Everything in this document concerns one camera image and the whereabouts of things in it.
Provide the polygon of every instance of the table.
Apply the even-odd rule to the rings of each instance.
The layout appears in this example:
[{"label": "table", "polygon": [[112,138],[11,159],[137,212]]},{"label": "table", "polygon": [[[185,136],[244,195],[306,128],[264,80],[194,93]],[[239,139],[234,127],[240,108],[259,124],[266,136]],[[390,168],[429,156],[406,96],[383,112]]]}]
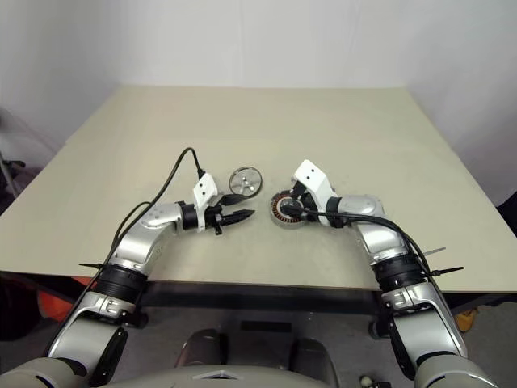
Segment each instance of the table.
[{"label": "table", "polygon": [[[432,268],[443,291],[517,289],[517,241],[473,177],[403,89],[282,90],[122,86],[66,143],[0,217],[0,270],[92,276],[135,203],[148,200],[186,146],[221,189],[241,166],[257,167],[263,190],[237,226],[170,241],[150,280],[374,290],[349,230],[283,230],[272,195],[309,158],[340,195],[381,198],[388,216]],[[191,201],[190,157],[164,195]]]}]

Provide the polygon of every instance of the round metal disc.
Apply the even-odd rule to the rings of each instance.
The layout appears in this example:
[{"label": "round metal disc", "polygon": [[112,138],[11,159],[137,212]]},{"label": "round metal disc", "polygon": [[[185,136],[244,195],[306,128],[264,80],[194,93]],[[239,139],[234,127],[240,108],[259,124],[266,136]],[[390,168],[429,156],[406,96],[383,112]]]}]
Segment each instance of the round metal disc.
[{"label": "round metal disc", "polygon": [[233,194],[256,196],[262,188],[262,176],[254,167],[241,167],[229,177],[229,189]]}]

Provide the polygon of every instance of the beige tabletop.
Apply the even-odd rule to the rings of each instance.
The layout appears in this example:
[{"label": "beige tabletop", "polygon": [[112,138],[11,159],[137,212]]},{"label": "beige tabletop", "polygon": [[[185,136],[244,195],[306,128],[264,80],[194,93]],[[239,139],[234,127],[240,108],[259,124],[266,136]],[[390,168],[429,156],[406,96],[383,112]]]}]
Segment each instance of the beige tabletop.
[{"label": "beige tabletop", "polygon": [[[251,219],[185,234],[153,280],[376,289],[349,229],[283,230],[272,195],[290,188],[305,158],[339,195],[373,194],[424,251],[445,291],[516,291],[517,239],[461,161],[402,89],[271,90],[121,87],[0,217],[0,269],[91,276],[135,203],[152,198],[186,146],[220,189],[232,171],[257,167],[263,190],[237,208]],[[164,201],[191,202],[190,156]]]}]

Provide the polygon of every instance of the white wall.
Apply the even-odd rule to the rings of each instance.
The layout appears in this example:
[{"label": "white wall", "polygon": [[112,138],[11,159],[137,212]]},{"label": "white wall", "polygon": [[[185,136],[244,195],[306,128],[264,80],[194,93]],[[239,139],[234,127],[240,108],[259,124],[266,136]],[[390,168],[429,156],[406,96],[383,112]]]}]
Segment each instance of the white wall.
[{"label": "white wall", "polygon": [[492,201],[517,190],[514,0],[0,1],[1,104],[55,148],[118,82],[407,85]]}]

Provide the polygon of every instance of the gray floor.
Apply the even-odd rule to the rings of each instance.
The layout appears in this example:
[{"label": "gray floor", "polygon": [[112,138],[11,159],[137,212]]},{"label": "gray floor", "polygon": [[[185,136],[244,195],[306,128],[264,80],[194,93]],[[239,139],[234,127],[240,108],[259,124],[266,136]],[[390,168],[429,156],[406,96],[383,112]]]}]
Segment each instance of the gray floor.
[{"label": "gray floor", "polygon": [[[272,365],[281,366],[285,363],[289,338],[255,332],[251,334],[254,336],[253,339],[249,339],[248,336],[245,341],[235,332],[242,319],[259,320],[267,317],[273,321],[289,321],[296,335],[320,340],[334,360],[343,387],[359,386],[357,381],[362,374],[390,381],[393,387],[412,386],[412,382],[406,380],[399,371],[389,341],[375,341],[368,336],[368,316],[265,314],[211,309],[157,308],[148,311],[150,321],[147,328],[143,331],[130,329],[128,344],[113,381],[172,367],[188,336],[193,331],[209,327],[230,333],[230,352],[240,353],[233,358],[234,363],[253,362],[249,354],[249,359],[246,359],[247,355],[244,352],[249,352],[250,344],[253,343],[256,352],[261,353],[261,356],[269,356]],[[482,307],[474,328],[465,335],[471,359],[501,387],[515,386],[515,322],[515,303],[505,303],[493,308]],[[53,323],[42,324],[38,330],[18,341],[0,343],[0,370],[5,372],[39,356],[54,328]]]}]

